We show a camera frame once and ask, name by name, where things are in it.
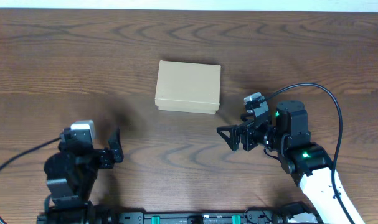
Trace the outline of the brown cardboard box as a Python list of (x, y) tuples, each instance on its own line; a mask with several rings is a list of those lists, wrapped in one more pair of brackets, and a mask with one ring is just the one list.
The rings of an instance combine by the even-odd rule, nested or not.
[(220, 106), (220, 65), (159, 62), (154, 102), (159, 110), (216, 114)]

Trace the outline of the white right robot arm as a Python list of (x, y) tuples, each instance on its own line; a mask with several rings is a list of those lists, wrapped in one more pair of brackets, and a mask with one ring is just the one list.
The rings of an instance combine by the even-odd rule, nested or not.
[(246, 97), (244, 105), (247, 113), (241, 116), (242, 124), (217, 128), (231, 150), (243, 147), (251, 151), (263, 146), (265, 154), (276, 152), (275, 159), (312, 203), (322, 222), (363, 223), (343, 188), (334, 160), (311, 141), (304, 103), (281, 101), (274, 116), (259, 94)]

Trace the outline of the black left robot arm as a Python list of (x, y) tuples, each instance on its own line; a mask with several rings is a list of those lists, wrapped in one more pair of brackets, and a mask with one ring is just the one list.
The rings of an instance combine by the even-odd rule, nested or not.
[(59, 152), (46, 160), (44, 172), (50, 195), (37, 223), (118, 223), (110, 208), (89, 200), (100, 169), (112, 169), (123, 162), (120, 130), (108, 140), (108, 147), (95, 149), (90, 129), (66, 128), (60, 134)]

